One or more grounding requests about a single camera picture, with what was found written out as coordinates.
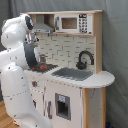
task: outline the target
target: gray wall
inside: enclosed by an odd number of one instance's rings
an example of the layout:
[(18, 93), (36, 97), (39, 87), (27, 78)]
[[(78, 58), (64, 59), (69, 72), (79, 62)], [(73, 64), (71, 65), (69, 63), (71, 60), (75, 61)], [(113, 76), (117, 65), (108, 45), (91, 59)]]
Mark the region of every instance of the gray wall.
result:
[[(0, 28), (2, 27), (3, 20), (9, 19), (11, 17), (11, 8), (9, 0), (1, 0), (0, 1)], [(0, 43), (0, 51), (4, 50), (5, 48)], [(3, 100), (2, 93), (1, 93), (1, 85), (0, 85), (0, 101)]]
[(128, 128), (128, 1), (127, 0), (12, 0), (14, 16), (29, 11), (104, 10), (103, 70), (116, 81), (107, 87), (107, 121)]

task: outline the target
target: toy sink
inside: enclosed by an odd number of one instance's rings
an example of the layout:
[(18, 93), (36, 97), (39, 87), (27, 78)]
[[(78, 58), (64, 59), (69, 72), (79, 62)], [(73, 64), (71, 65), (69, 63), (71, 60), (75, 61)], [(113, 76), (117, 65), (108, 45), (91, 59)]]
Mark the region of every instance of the toy sink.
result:
[(53, 72), (52, 75), (76, 81), (83, 81), (89, 76), (93, 75), (93, 73), (91, 71), (84, 71), (65, 67)]

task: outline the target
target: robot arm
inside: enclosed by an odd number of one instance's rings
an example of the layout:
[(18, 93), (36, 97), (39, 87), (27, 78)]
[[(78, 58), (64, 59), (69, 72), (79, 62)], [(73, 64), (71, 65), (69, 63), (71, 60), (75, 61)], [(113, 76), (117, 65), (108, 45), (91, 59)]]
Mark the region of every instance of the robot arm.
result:
[(50, 120), (35, 109), (23, 72), (39, 62), (37, 50), (24, 42), (32, 28), (29, 15), (5, 22), (1, 42), (7, 50), (0, 52), (1, 89), (7, 113), (21, 120), (20, 128), (52, 128)]

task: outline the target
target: cabinet door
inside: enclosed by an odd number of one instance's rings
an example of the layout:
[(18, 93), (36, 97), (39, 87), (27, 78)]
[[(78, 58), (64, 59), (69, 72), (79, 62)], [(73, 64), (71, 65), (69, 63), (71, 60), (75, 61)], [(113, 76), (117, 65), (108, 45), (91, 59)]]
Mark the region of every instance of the cabinet door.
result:
[(43, 98), (44, 95), (43, 93), (31, 90), (31, 95), (32, 95), (33, 104), (35, 108), (41, 115), (44, 115), (44, 98)]
[(82, 128), (81, 89), (61, 83), (46, 82), (45, 116), (52, 121), (53, 128)]
[(41, 76), (26, 74), (30, 89), (44, 92), (44, 81)]

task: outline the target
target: faucet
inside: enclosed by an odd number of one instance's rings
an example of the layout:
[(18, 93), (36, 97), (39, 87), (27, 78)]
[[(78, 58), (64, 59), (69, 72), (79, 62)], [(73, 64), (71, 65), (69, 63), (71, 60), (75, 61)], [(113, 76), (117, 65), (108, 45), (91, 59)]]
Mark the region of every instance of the faucet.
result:
[(91, 65), (94, 65), (94, 58), (93, 58), (92, 54), (89, 51), (82, 51), (79, 54), (79, 58), (78, 58), (79, 61), (76, 64), (76, 67), (80, 70), (86, 69), (86, 67), (87, 67), (87, 62), (85, 62), (85, 63), (81, 62), (81, 57), (83, 54), (87, 54), (91, 59)]

